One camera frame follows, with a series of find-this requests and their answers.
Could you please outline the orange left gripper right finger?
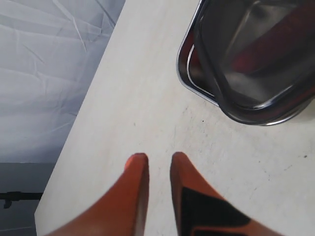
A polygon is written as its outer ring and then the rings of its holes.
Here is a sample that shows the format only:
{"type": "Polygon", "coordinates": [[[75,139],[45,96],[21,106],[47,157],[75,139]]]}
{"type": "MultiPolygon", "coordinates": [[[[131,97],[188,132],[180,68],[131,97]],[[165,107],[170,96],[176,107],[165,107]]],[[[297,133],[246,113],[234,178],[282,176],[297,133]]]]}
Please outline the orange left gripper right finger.
{"type": "Polygon", "coordinates": [[[261,226],[224,200],[182,152],[172,156],[170,179],[178,235],[261,234],[261,226]]]}

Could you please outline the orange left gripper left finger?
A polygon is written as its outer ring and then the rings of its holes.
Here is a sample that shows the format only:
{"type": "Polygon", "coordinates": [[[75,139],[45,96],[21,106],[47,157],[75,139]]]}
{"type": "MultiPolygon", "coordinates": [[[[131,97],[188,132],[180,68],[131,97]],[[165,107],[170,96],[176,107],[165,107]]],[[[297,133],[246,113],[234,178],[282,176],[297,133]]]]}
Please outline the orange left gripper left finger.
{"type": "Polygon", "coordinates": [[[142,236],[149,201],[149,163],[132,155],[115,184],[89,209],[54,230],[52,236],[142,236]]]}

